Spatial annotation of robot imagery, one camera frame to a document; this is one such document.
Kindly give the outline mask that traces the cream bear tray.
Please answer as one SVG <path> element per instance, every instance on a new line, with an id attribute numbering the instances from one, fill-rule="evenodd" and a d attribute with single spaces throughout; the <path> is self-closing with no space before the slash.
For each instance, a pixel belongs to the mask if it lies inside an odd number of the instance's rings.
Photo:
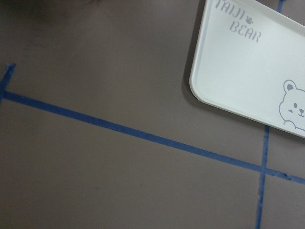
<path id="1" fill-rule="evenodd" d="M 205 104 L 305 135 L 305 28 L 255 0 L 208 0 L 190 73 Z"/>

